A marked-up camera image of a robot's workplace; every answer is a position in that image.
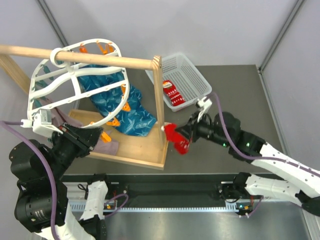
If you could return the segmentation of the white round clip hanger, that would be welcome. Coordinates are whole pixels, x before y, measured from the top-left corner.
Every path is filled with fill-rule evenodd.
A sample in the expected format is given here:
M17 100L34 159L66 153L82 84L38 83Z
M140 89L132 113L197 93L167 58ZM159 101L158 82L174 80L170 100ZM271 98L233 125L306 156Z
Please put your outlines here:
M52 110L53 108L70 104L75 101L78 101L83 98L89 98L92 95L99 94L101 92L107 92L113 88L120 87L121 85L126 85L126 91L124 97L121 97L119 105L115 110L109 112L105 118L98 122L93 122L88 125L85 125L85 128L94 128L106 124L108 121L111 121L116 115L122 110L123 106L127 102L129 97L130 83L127 76L127 71L124 67L111 66L108 63L103 68L86 68L87 65L83 60L63 60L62 63L58 63L56 56L58 53L71 53L75 48L85 48L87 44L96 43L99 48L102 47L102 43L106 47L112 48L113 51L107 53L108 57L121 57L121 51L119 47L110 40L102 38L88 39L82 42L78 42L64 48L55 48L49 52L49 59L42 60L40 64L35 68L30 80L30 87L28 93L28 106L27 106L27 119L31 119L32 116L40 109L43 110ZM124 74L124 80L121 80L116 83L105 85L99 88L96 88L91 91L82 92L82 88L79 84L78 77L88 76L88 75L110 75L117 72L122 72ZM33 99L46 97L47 95L54 92L60 85L64 84L67 81L72 82L74 89L74 95L66 99L62 99L56 102L46 104L42 107L34 108Z

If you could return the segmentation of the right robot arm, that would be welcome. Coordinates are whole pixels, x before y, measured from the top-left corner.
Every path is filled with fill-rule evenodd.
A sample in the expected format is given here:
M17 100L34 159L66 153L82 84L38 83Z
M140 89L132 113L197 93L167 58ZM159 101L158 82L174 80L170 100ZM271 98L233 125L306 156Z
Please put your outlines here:
M291 202L314 216L320 215L320 172L285 155L263 138L242 130L240 120L231 113L218 113L214 119L204 115L201 120L194 113L174 132L186 144L202 138L221 145L228 148L233 158L280 177L277 180L240 172L233 180L237 197L275 198Z

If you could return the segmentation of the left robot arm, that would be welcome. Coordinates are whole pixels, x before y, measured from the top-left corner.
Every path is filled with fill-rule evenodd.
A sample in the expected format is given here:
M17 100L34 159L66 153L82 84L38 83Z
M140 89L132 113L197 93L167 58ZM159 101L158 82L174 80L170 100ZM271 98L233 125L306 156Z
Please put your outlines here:
M93 175L85 188L84 211L76 219L62 182L71 163L94 150L103 128L64 123L59 130L52 134L52 147L24 139L11 150L10 170L19 189L14 216L28 231L46 240L104 240L104 203L113 194L113 185L105 175Z

